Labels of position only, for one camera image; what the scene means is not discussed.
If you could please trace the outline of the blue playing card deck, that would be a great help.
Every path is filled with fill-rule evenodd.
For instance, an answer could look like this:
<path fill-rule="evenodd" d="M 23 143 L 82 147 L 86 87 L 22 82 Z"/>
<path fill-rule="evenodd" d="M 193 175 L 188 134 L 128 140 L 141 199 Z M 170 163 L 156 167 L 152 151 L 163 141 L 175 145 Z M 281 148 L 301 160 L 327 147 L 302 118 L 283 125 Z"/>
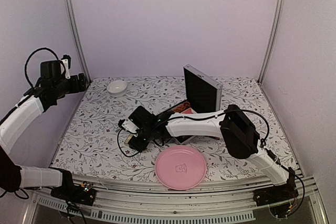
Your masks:
<path fill-rule="evenodd" d="M 133 134 L 130 134 L 130 135 L 126 138 L 126 140 L 124 141 L 125 145 L 128 145 L 129 142 L 130 142 L 130 140 L 131 140 L 133 137 L 134 137 L 134 135 L 133 135 Z"/>

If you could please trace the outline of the aluminium poker chip case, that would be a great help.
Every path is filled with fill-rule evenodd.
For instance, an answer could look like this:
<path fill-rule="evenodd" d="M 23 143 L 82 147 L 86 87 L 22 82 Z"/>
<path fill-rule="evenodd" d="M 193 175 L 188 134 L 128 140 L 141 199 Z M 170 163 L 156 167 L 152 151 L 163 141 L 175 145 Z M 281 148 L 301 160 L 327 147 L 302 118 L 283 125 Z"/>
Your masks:
<path fill-rule="evenodd" d="M 196 113 L 220 110 L 223 85 L 191 65 L 185 65 L 183 70 L 186 100 L 191 108 Z"/>

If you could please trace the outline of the red playing card deck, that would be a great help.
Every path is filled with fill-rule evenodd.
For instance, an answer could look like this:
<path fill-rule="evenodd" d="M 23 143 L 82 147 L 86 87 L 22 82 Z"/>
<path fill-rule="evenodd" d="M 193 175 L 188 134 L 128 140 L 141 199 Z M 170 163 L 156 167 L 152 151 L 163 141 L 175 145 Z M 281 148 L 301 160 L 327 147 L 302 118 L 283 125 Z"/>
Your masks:
<path fill-rule="evenodd" d="M 188 108 L 181 112 L 182 114 L 195 114 L 196 112 L 192 108 Z"/>

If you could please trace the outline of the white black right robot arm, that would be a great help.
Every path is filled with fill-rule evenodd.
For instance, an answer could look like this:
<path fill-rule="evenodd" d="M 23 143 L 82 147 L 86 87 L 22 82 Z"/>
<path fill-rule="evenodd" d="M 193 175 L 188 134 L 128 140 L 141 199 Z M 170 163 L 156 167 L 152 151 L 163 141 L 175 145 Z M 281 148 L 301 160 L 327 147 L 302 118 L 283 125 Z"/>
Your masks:
<path fill-rule="evenodd" d="M 266 148 L 266 138 L 260 137 L 247 113 L 249 110 L 234 104 L 210 113 L 167 111 L 159 115 L 139 106 L 122 122 L 121 127 L 133 134 L 139 143 L 185 135 L 222 138 L 232 157 L 248 160 L 270 179 L 274 185 L 271 196 L 276 201 L 282 201 L 291 194 L 295 172 L 283 167 L 280 159 Z"/>

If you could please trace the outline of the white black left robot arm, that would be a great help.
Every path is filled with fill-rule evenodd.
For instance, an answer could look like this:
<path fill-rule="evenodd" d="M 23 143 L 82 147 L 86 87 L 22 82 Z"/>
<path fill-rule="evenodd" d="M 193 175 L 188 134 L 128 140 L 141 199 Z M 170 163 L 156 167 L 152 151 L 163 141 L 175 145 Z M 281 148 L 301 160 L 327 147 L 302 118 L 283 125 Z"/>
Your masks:
<path fill-rule="evenodd" d="M 53 187 L 67 200 L 78 195 L 71 172 L 63 169 L 19 166 L 10 158 L 11 150 L 21 134 L 40 115 L 68 94 L 83 92 L 83 73 L 70 75 L 70 57 L 40 64 L 40 78 L 35 87 L 24 93 L 20 101 L 1 120 L 1 189 L 14 193 L 24 188 Z"/>

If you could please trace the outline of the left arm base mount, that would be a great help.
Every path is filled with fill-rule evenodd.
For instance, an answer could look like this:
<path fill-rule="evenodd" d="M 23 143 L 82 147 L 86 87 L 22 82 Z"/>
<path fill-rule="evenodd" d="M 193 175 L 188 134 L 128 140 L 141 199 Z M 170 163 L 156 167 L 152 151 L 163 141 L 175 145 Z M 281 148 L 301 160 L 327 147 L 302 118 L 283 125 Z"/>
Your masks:
<path fill-rule="evenodd" d="M 62 185 L 54 187 L 50 192 L 54 198 L 86 206 L 93 206 L 96 194 L 97 191 L 93 188 L 93 183 L 90 182 L 82 182 L 80 185 Z"/>

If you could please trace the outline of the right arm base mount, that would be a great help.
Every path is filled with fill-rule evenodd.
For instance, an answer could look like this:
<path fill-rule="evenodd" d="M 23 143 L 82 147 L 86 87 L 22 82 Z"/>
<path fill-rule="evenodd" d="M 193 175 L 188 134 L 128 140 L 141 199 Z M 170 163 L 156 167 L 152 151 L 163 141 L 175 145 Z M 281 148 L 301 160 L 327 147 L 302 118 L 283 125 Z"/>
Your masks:
<path fill-rule="evenodd" d="M 253 191 L 253 200 L 257 206 L 275 204 L 277 202 L 294 199 L 298 196 L 299 193 L 296 186 L 289 183 Z"/>

